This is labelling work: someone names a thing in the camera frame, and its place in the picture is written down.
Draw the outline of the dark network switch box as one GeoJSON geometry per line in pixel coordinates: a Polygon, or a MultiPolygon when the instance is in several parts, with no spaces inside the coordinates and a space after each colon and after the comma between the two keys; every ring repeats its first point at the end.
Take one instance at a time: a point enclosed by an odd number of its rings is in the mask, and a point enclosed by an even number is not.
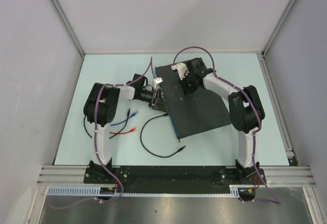
{"type": "Polygon", "coordinates": [[[184,94],[170,65],[156,67],[155,73],[163,79],[160,87],[178,140],[231,124],[219,95],[201,87],[191,95],[184,94]]]}

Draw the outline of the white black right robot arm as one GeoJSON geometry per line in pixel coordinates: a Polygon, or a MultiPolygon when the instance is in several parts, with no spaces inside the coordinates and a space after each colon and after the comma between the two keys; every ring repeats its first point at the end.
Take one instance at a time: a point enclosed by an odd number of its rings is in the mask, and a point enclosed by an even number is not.
{"type": "Polygon", "coordinates": [[[253,86],[240,88],[207,68],[201,58],[173,64],[171,70],[179,76],[183,92],[193,94],[198,88],[211,91],[228,102],[230,121],[238,131],[236,179],[247,184],[259,173],[257,133],[262,128],[265,112],[253,86]]]}

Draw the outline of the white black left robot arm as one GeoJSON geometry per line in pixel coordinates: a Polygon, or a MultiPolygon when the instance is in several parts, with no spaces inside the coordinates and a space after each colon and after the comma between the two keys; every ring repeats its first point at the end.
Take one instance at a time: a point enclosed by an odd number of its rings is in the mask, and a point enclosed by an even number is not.
{"type": "Polygon", "coordinates": [[[93,85],[83,109],[84,120],[93,126],[94,147],[92,159],[85,171],[84,183],[107,183],[113,177],[109,127],[115,118],[118,102],[139,100],[146,102],[152,109],[168,112],[162,90],[154,88],[147,90],[147,85],[147,77],[140,74],[134,74],[130,85],[113,87],[104,87],[101,83],[93,85]]]}

